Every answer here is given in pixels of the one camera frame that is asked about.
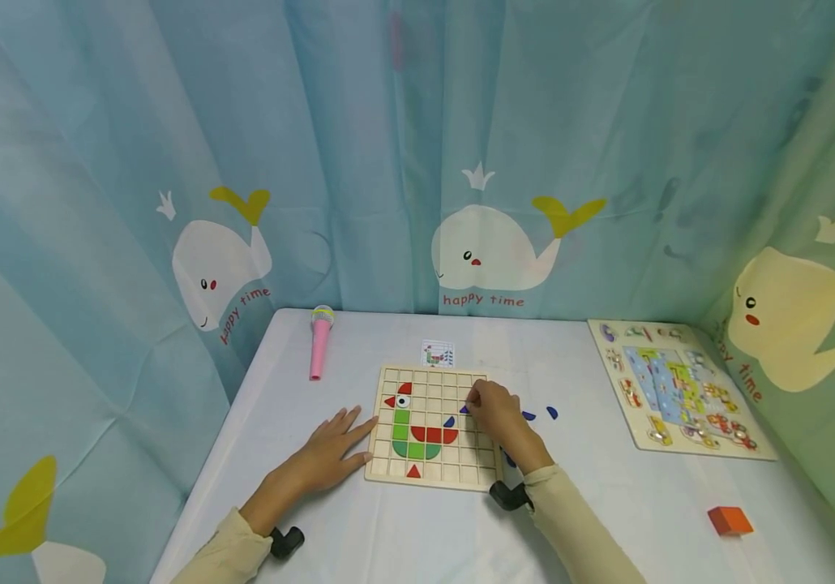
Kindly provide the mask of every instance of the child's left hand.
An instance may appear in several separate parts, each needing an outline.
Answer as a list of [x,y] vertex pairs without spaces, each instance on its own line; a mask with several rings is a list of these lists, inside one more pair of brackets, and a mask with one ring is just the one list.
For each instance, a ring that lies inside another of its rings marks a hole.
[[372,454],[356,453],[346,459],[358,441],[372,432],[379,418],[352,427],[362,408],[356,406],[325,419],[307,442],[262,481],[239,513],[256,534],[268,536],[278,518],[306,494],[326,491],[372,460]]
[[301,494],[326,491],[335,487],[357,468],[372,460],[372,454],[356,453],[344,459],[346,451],[372,432],[379,418],[365,420],[350,430],[362,408],[356,406],[336,412],[332,419],[325,419],[300,450],[276,469],[293,481]]

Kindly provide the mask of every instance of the orange wooden block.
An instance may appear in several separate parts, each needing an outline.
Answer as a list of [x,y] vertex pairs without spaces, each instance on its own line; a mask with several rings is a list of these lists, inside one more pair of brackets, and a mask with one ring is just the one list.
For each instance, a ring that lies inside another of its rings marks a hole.
[[754,531],[748,517],[739,508],[712,508],[709,516],[719,535],[745,535]]

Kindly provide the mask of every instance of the sleeve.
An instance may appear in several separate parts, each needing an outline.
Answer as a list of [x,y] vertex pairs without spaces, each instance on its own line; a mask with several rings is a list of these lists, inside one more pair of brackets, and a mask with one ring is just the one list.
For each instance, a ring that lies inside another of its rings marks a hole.
[[570,579],[583,584],[644,584],[628,555],[559,466],[525,477],[534,524],[563,562]]
[[233,508],[171,584],[246,584],[272,548],[271,537],[257,535]]

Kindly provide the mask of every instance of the whale print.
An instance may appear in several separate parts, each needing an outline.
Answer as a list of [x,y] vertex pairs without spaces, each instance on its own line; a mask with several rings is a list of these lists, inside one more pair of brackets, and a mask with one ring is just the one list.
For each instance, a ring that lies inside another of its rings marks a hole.
[[106,564],[97,554],[47,539],[56,474],[54,456],[46,456],[13,488],[3,510],[0,557],[30,553],[41,584],[103,584]]
[[498,209],[471,204],[444,219],[430,245],[441,287],[528,290],[542,284],[554,269],[560,239],[599,213],[606,201],[590,201],[573,213],[553,197],[537,197],[532,204],[554,231],[540,255],[515,220]]
[[766,247],[732,290],[729,339],[785,392],[803,392],[835,370],[820,351],[835,325],[835,270]]
[[250,244],[219,223],[198,220],[186,224],[174,245],[174,280],[191,320],[201,331],[219,327],[238,291],[272,270],[272,254],[259,232],[259,217],[269,197],[268,191],[256,191],[244,202],[226,187],[210,192],[210,198],[232,204],[250,222]]

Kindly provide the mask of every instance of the child's right hand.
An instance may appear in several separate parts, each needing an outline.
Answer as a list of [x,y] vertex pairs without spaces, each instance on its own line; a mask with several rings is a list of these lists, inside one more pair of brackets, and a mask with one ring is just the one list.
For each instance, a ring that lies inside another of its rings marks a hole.
[[512,457],[523,474],[554,465],[544,441],[522,416],[518,396],[508,389],[494,381],[479,380],[470,389],[466,408],[479,429]]

